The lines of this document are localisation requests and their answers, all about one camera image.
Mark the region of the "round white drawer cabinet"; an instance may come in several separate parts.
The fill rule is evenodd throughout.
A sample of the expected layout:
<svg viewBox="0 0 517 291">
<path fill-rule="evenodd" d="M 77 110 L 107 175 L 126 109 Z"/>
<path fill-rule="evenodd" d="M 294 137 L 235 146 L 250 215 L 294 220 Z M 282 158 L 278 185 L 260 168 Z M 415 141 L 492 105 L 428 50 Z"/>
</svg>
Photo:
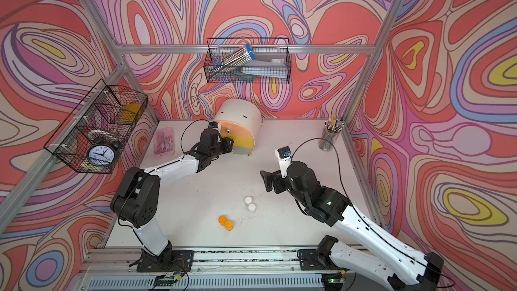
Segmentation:
<svg viewBox="0 0 517 291">
<path fill-rule="evenodd" d="M 254 150 L 263 118 L 253 103 L 229 99 L 220 106 L 214 121 L 220 126 L 221 136 L 234 141 L 235 154 L 250 154 Z"/>
</svg>

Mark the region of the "white paint can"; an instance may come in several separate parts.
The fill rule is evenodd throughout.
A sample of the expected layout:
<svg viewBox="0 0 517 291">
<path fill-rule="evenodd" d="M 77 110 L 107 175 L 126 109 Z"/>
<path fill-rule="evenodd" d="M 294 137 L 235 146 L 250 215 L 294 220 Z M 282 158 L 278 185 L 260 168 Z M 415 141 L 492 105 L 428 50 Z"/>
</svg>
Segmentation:
<svg viewBox="0 0 517 291">
<path fill-rule="evenodd" d="M 250 203 L 248 205 L 248 209 L 249 209 L 250 212 L 255 212 L 256 209 L 257 209 L 257 206 L 254 203 Z"/>
<path fill-rule="evenodd" d="M 251 203 L 253 203 L 253 198 L 251 198 L 251 196 L 247 196 L 245 197 L 244 202 L 246 205 L 250 205 Z"/>
</svg>

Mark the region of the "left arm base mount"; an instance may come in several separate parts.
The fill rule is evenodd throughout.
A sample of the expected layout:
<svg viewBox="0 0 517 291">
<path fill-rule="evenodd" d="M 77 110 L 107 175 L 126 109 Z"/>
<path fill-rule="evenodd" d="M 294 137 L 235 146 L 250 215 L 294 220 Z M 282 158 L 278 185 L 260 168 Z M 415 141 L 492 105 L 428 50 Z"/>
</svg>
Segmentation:
<svg viewBox="0 0 517 291">
<path fill-rule="evenodd" d="M 169 242 L 159 255 L 152 254 L 145 247 L 141 250 L 140 258 L 129 265 L 136 266 L 141 273 L 161 273 L 186 271 L 189 273 L 193 265 L 195 252 L 192 250 L 174 250 Z"/>
</svg>

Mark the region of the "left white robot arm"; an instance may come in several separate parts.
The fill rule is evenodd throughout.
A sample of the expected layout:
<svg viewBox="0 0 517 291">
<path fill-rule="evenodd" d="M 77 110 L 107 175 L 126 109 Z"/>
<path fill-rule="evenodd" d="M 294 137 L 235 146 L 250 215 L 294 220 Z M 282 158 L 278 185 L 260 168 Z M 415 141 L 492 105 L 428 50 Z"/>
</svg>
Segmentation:
<svg viewBox="0 0 517 291">
<path fill-rule="evenodd" d="M 125 172 L 110 209 L 131 228 L 146 255 L 164 257 L 171 247 L 156 219 L 162 188 L 205 170 L 220 156 L 231 153 L 233 147 L 234 139 L 223 137 L 219 129 L 207 128 L 178 159 L 157 167 L 131 167 Z"/>
</svg>

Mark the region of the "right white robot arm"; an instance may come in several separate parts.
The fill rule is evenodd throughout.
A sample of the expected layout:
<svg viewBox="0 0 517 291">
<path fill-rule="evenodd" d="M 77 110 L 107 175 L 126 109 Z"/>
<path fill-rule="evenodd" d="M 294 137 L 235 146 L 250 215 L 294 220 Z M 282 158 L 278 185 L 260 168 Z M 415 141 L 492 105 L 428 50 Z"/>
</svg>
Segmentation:
<svg viewBox="0 0 517 291">
<path fill-rule="evenodd" d="M 323 267 L 349 269 L 388 290 L 438 289 L 443 258 L 434 252 L 422 253 L 393 237 L 342 193 L 321 185 L 305 163 L 293 161 L 260 175 L 268 192 L 288 192 L 309 217 L 346 233 L 366 248 L 358 251 L 327 235 L 316 249 Z"/>
</svg>

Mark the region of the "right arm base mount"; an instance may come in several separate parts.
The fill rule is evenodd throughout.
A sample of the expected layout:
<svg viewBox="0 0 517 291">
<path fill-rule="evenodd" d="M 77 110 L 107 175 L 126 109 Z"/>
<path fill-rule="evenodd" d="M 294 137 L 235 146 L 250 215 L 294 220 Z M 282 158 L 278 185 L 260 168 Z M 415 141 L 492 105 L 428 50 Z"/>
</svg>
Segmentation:
<svg viewBox="0 0 517 291">
<path fill-rule="evenodd" d="M 326 235 L 315 249 L 299 249 L 296 252 L 302 271 L 348 271 L 348 268 L 336 266 L 330 258 L 332 247 L 339 240 L 335 237 Z"/>
</svg>

